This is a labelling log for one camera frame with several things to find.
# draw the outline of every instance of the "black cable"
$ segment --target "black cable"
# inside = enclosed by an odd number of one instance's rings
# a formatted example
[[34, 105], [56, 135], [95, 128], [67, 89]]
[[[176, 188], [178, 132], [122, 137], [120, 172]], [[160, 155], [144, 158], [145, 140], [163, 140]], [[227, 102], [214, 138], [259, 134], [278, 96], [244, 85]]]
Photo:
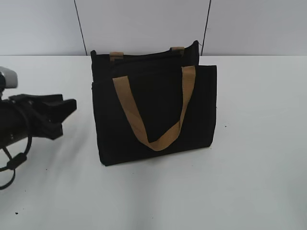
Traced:
[[[3, 148], [3, 151], [4, 151], [4, 153], [7, 155], [7, 157], [11, 160], [11, 159], [12, 159], [12, 156], [11, 156], [10, 152], [8, 151], [8, 149], [7, 149], [6, 147], [4, 147], [4, 148]], [[12, 176], [12, 178], [11, 178], [10, 181], [8, 181], [5, 185], [0, 186], [0, 190], [6, 189], [7, 187], [9, 187], [9, 186], [14, 182], [15, 177], [16, 177], [16, 170], [14, 169], [14, 170], [13, 170], [13, 176]]]
[[13, 183], [13, 181], [15, 180], [15, 177], [16, 177], [16, 170], [15, 169], [26, 160], [26, 156], [29, 153], [31, 145], [32, 145], [31, 127], [30, 127], [29, 119], [26, 116], [26, 114], [24, 114], [24, 112], [18, 106], [16, 106], [14, 104], [14, 102], [3, 103], [3, 104], [5, 104], [6, 106], [9, 106], [11, 109], [15, 110], [23, 118], [25, 125], [26, 125], [26, 128], [27, 128], [28, 142], [27, 142], [27, 145], [25, 147], [24, 152], [19, 153], [14, 158], [12, 158], [10, 152], [7, 150], [6, 147], [4, 147], [2, 149], [10, 160], [8, 161], [8, 163], [5, 167], [0, 168], [0, 172], [6, 171], [6, 170], [13, 170], [14, 173], [13, 173], [13, 177], [11, 178], [11, 180], [9, 182], [7, 182], [5, 185], [0, 186], [0, 190], [6, 189], [7, 187], [9, 187]]

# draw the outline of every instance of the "black tote bag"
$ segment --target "black tote bag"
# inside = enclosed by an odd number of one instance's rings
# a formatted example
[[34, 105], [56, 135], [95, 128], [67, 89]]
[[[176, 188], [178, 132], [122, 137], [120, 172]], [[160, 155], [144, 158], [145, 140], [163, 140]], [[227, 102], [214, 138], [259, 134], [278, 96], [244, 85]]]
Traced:
[[211, 145], [216, 66], [183, 66], [182, 52], [175, 54], [110, 64], [96, 77], [94, 117], [104, 165]]

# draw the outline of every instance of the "tan handle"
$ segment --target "tan handle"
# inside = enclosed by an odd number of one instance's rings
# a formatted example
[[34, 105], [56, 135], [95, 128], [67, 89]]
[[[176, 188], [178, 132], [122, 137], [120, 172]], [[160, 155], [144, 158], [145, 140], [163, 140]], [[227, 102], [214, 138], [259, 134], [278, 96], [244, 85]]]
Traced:
[[180, 54], [181, 54], [181, 56], [183, 56], [183, 54], [184, 54], [184, 47], [182, 47], [182, 46], [175, 46], [175, 47], [171, 47], [171, 50], [172, 51], [174, 51], [174, 50], [179, 50], [180, 51]]
[[154, 151], [161, 151], [166, 149], [179, 137], [181, 131], [187, 106], [193, 93], [196, 76], [194, 66], [181, 67], [181, 69], [183, 104], [180, 120], [154, 142], [148, 141], [145, 125], [131, 92], [128, 76], [113, 78], [113, 83], [118, 99], [130, 123], [134, 135], [141, 143]]
[[115, 61], [115, 59], [123, 59], [124, 53], [123, 52], [111, 52], [110, 53], [110, 61]]

